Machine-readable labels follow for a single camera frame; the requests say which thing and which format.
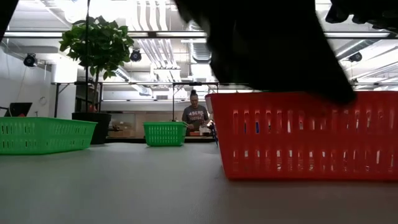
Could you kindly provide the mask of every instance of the person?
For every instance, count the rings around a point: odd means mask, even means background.
[[[199,131],[201,125],[207,124],[209,115],[204,106],[198,104],[198,94],[196,90],[191,91],[191,105],[184,109],[182,113],[182,121],[188,124],[187,135],[191,131]]]

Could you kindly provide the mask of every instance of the black planter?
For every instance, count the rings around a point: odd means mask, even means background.
[[[72,113],[72,119],[79,121],[92,121],[97,122],[95,126],[93,139],[91,144],[104,144],[105,139],[108,135],[109,122],[111,122],[112,116],[105,113],[86,113],[77,112]]]

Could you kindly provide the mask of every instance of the red plastic basket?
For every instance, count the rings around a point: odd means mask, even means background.
[[[305,93],[206,102],[229,179],[398,180],[397,92],[358,92],[344,108]]]

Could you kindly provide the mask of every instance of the white table surface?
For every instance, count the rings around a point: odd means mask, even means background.
[[[398,223],[398,184],[230,182],[215,143],[0,156],[0,224]]]

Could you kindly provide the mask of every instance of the black object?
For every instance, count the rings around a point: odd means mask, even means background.
[[[7,29],[8,23],[10,22],[11,17],[17,5],[18,5],[18,0],[7,0],[1,2],[0,41],[2,40],[2,37],[4,37],[4,33]]]
[[[10,107],[8,108],[5,117],[11,116],[27,116],[29,113],[30,107],[32,103],[10,103]]]
[[[85,33],[85,42],[86,42],[86,57],[88,58],[88,49],[89,49],[89,38],[88,33],[90,30],[90,2],[91,0],[87,0],[87,15],[86,15],[86,33]],[[85,65],[86,70],[86,111],[88,111],[88,63]]]
[[[95,126],[91,144],[104,144],[108,135],[109,122],[112,116],[106,113],[86,113],[77,112],[72,113],[72,119],[79,121],[92,121],[97,122]]]
[[[362,54],[357,52],[351,56],[348,57],[348,60],[350,62],[360,62],[362,60]]]
[[[208,34],[210,66],[220,83],[255,90],[306,91],[347,104],[356,95],[318,21],[314,1],[273,1],[297,24],[280,24],[280,10],[223,0],[175,0],[185,22]]]
[[[58,98],[60,95],[60,85],[59,83],[57,83],[57,87],[55,89],[55,106],[54,106],[54,118],[57,117],[58,114]]]
[[[386,29],[398,33],[398,1],[392,0],[331,0],[326,16],[329,23],[340,23],[354,15],[357,24],[368,22],[373,29]]]
[[[36,54],[29,53],[24,59],[24,65],[30,68],[34,68],[37,66]]]
[[[139,49],[133,49],[132,53],[130,55],[130,60],[133,62],[139,62],[141,61],[141,53],[139,52]]]

